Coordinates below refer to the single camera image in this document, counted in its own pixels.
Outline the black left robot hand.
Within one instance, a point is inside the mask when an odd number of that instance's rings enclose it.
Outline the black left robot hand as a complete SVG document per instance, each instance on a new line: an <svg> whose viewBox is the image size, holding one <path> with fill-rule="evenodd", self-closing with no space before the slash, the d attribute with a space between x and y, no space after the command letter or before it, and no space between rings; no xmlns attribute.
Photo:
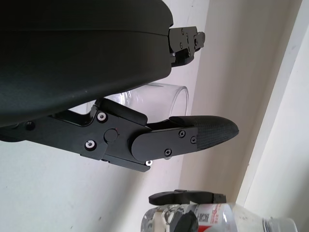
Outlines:
<svg viewBox="0 0 309 232"><path fill-rule="evenodd" d="M145 172L147 162L238 135L219 116L147 116L107 96L167 77L205 42L161 0L3 0L0 139L30 141Z"/></svg>

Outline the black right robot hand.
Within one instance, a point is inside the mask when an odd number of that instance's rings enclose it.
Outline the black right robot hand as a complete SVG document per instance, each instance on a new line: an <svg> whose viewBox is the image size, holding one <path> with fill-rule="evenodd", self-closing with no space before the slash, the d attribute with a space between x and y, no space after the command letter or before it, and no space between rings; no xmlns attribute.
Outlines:
<svg viewBox="0 0 309 232"><path fill-rule="evenodd" d="M142 232L197 232L196 207L200 204L227 203L227 200L220 193L176 189L149 196L149 203L156 207L143 216Z"/></svg>

